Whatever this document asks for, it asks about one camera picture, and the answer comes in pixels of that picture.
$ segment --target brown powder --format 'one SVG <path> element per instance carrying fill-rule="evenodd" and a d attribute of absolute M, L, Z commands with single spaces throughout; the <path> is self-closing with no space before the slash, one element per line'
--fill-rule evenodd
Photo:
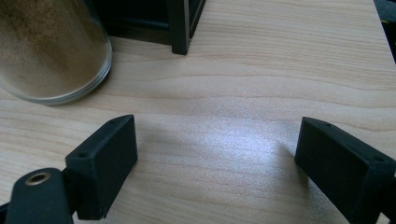
<path fill-rule="evenodd" d="M 91 83 L 109 43 L 84 1 L 0 1 L 0 85 L 22 98 L 50 98 Z"/>

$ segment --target wood grain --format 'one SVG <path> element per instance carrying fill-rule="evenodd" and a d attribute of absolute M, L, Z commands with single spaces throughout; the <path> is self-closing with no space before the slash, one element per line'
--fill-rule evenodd
<path fill-rule="evenodd" d="M 396 66 L 372 1 L 208 0 L 185 57 L 111 40 L 110 76 L 80 100 L 0 91 L 0 203 L 124 114 L 139 161 L 99 223 L 347 223 L 294 165 L 302 116 L 396 159 Z"/>

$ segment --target black frame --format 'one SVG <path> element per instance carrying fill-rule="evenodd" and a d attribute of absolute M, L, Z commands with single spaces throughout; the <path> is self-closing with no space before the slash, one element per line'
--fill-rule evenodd
<path fill-rule="evenodd" d="M 172 51 L 186 55 L 201 17 L 205 0 L 92 0 L 110 35 L 132 28 L 169 32 Z"/>

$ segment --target wooden table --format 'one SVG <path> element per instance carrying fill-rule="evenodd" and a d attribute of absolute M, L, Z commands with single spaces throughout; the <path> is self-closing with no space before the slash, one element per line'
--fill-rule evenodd
<path fill-rule="evenodd" d="M 0 91 L 0 203 L 125 114 L 139 161 L 99 223 L 347 223 L 294 164 L 302 116 L 396 159 L 396 66 L 373 1 L 207 0 L 186 57 L 111 40 L 110 76 L 78 101 Z"/>

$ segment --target screw hole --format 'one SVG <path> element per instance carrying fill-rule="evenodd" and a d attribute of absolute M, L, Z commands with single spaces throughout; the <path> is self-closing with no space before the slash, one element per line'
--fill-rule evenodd
<path fill-rule="evenodd" d="M 87 152 L 80 152 L 80 153 L 78 153 L 78 157 L 79 158 L 86 158 L 88 156 L 88 153 Z"/>
<path fill-rule="evenodd" d="M 380 157 L 374 157 L 374 159 L 375 159 L 376 161 L 384 161 L 384 159 L 382 159 L 382 158 L 380 158 Z"/>
<path fill-rule="evenodd" d="M 38 173 L 35 175 L 29 176 L 29 178 L 26 180 L 25 184 L 29 186 L 34 186 L 34 185 L 39 185 L 46 180 L 50 179 L 50 173 Z"/>

